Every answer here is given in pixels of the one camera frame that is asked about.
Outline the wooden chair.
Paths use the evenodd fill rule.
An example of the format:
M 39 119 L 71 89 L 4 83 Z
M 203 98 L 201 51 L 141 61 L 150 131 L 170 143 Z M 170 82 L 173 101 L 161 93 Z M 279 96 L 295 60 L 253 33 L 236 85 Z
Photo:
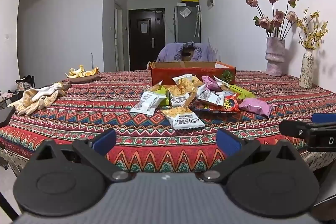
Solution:
M 184 48 L 181 53 L 182 61 L 191 61 L 194 55 L 194 48 Z

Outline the patterned red tablecloth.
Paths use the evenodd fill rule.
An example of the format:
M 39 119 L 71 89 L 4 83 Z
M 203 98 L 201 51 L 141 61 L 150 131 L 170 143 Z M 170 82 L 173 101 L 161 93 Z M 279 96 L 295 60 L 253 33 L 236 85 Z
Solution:
M 203 171 L 224 160 L 216 145 L 218 129 L 240 138 L 275 144 L 285 119 L 308 121 L 314 113 L 335 112 L 335 94 L 316 86 L 303 89 L 293 76 L 272 77 L 258 71 L 239 71 L 236 84 L 273 106 L 269 118 L 240 112 L 201 114 L 204 128 L 175 131 L 160 110 L 151 117 L 131 112 L 142 92 L 151 86 L 149 71 L 102 73 L 87 84 L 73 84 L 51 107 L 30 116 L 11 118 L 1 128 L 1 144 L 22 168 L 45 139 L 68 144 L 93 138 L 112 128 L 116 146 L 108 160 L 125 170 L 145 172 Z

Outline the yellow flower branches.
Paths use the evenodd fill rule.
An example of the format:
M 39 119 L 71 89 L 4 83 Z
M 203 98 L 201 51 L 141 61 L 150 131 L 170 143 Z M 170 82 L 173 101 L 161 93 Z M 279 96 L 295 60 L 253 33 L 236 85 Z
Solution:
M 319 20 L 320 11 L 309 13 L 309 8 L 303 11 L 303 17 L 298 18 L 296 25 L 298 28 L 299 43 L 306 50 L 318 50 L 324 43 L 323 37 L 329 32 L 328 21 Z

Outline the plate of orange peels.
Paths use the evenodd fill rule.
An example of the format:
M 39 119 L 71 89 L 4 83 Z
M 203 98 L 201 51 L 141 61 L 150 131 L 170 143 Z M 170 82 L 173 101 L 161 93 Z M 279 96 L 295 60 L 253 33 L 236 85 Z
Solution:
M 76 70 L 71 68 L 68 73 L 66 73 L 67 79 L 71 83 L 87 83 L 99 78 L 99 68 L 95 67 L 91 71 L 86 71 L 83 65 Z

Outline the lime green snack bar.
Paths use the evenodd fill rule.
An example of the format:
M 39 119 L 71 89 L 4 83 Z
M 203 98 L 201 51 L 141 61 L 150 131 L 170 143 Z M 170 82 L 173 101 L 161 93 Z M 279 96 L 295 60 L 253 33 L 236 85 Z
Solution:
M 229 84 L 229 89 L 230 91 L 238 94 L 237 98 L 239 100 L 244 100 L 245 98 L 255 98 L 256 97 L 251 91 L 248 91 L 237 85 Z

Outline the purple puffer jacket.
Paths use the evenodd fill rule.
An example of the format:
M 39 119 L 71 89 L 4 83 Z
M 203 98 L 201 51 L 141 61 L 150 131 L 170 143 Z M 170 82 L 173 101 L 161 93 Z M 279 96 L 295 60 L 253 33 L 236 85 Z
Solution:
M 169 43 L 158 54 L 156 62 L 175 62 L 183 61 L 189 57 L 190 61 L 216 61 L 217 50 L 210 44 L 202 43 Z

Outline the black entrance door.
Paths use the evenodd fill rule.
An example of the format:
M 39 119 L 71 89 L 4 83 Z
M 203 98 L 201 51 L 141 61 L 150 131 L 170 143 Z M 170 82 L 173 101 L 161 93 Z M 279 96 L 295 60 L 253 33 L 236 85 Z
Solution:
M 165 45 L 165 9 L 129 10 L 130 70 L 146 69 Z

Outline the cracker packet left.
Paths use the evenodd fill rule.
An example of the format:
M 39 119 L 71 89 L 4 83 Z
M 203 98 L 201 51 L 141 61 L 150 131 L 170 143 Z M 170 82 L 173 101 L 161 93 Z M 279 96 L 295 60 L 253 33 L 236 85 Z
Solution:
M 181 91 L 178 85 L 167 88 L 170 94 L 170 102 L 172 107 L 187 107 L 195 99 L 197 88 L 192 87 L 190 92 Z

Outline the cracker packet upper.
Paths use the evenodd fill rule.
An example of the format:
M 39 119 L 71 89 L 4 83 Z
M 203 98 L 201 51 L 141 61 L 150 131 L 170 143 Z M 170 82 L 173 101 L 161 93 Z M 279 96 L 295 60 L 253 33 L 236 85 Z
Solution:
M 203 85 L 203 82 L 192 74 L 184 74 L 181 76 L 173 77 L 173 81 L 181 86 L 181 91 L 193 92 L 195 88 Z

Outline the red cardboard box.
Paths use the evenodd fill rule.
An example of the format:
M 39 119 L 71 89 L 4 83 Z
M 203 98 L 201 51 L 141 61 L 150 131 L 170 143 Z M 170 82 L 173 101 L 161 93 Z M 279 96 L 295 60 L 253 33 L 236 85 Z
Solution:
M 174 85 L 173 77 L 185 74 L 195 75 L 200 80 L 203 76 L 216 76 L 229 84 L 234 84 L 236 68 L 219 61 L 155 62 L 151 65 L 152 84 L 162 81 L 164 85 Z

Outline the grey refrigerator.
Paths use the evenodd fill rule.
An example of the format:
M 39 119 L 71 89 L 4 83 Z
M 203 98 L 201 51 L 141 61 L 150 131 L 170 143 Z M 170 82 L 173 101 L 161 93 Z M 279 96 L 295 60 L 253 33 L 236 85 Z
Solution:
M 174 38 L 176 43 L 201 42 L 201 12 L 199 7 L 174 7 Z

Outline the pink textured vase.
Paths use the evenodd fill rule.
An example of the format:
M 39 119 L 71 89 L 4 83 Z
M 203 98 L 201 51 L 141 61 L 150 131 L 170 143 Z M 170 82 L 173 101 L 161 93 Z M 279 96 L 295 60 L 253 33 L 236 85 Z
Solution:
M 282 64 L 285 61 L 285 42 L 277 37 L 266 38 L 265 73 L 270 76 L 282 76 Z

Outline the dried pink roses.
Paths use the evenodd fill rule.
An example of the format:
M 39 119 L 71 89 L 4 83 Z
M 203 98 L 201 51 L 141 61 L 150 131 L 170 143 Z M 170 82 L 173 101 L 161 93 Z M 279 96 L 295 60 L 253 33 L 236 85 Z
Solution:
M 272 15 L 268 16 L 262 12 L 258 0 L 246 0 L 246 4 L 249 7 L 257 9 L 257 15 L 253 17 L 255 26 L 261 27 L 268 38 L 285 39 L 290 28 L 298 20 L 297 14 L 294 11 L 290 11 L 290 8 L 295 8 L 299 0 L 287 0 L 285 11 L 275 9 L 274 5 L 279 0 L 267 0 L 272 7 Z

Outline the white snack packet back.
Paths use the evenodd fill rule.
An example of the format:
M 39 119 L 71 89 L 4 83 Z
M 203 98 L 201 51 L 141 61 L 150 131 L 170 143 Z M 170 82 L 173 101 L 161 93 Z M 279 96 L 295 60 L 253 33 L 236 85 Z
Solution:
M 139 113 L 153 116 L 155 109 L 165 99 L 166 96 L 163 94 L 144 91 L 140 101 L 131 108 L 130 113 Z

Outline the speckled white vase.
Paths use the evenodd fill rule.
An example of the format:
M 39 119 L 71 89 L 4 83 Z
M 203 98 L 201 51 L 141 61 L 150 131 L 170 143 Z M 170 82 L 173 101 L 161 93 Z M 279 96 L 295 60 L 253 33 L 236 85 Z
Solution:
M 299 86 L 302 88 L 311 89 L 313 85 L 314 61 L 313 50 L 306 49 L 302 57 L 301 74 L 299 78 Z

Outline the white cracker snack packet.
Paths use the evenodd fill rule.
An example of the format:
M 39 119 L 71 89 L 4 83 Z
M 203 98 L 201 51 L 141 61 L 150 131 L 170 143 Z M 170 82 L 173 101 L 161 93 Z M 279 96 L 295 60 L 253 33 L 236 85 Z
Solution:
M 202 120 L 188 107 L 172 107 L 171 109 L 162 110 L 162 114 L 174 130 L 205 127 Z

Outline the pink snack packet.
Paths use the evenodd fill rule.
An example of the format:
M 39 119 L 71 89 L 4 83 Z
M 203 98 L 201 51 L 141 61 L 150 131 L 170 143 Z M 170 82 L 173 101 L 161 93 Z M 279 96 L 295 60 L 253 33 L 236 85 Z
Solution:
M 210 76 L 203 76 L 202 77 L 202 82 L 206 85 L 206 88 L 208 88 L 210 91 L 213 91 L 213 92 L 221 92 L 222 91 L 221 87 Z
M 269 117 L 273 106 L 257 98 L 245 98 L 239 105 L 240 110 Z

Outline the cream work gloves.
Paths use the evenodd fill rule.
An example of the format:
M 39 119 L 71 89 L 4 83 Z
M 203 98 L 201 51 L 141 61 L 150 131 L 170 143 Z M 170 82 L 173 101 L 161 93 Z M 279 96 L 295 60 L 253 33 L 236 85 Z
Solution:
M 30 88 L 23 92 L 21 99 L 12 102 L 8 107 L 13 106 L 18 116 L 31 115 L 37 110 L 51 107 L 59 97 L 67 94 L 71 86 L 69 83 L 57 82 L 40 89 Z

